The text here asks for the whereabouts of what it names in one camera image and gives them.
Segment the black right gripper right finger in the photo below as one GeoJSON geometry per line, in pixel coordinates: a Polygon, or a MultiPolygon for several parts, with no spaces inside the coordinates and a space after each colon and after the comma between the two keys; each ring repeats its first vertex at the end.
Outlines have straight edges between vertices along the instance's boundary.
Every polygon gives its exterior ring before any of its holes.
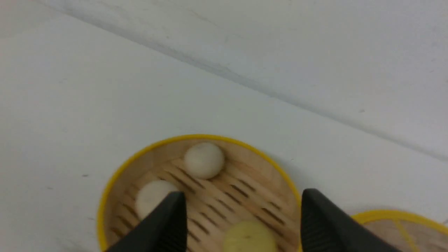
{"type": "Polygon", "coordinates": [[[315,188],[301,196],[301,249],[304,252],[398,252],[355,221],[315,188]]]}

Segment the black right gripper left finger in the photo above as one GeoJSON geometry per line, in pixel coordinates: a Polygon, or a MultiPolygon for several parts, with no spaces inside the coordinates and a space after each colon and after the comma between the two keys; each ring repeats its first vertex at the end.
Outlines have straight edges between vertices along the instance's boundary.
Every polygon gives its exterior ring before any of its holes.
{"type": "Polygon", "coordinates": [[[107,252],[185,252],[187,250],[186,196],[169,193],[139,225],[107,252]]]}

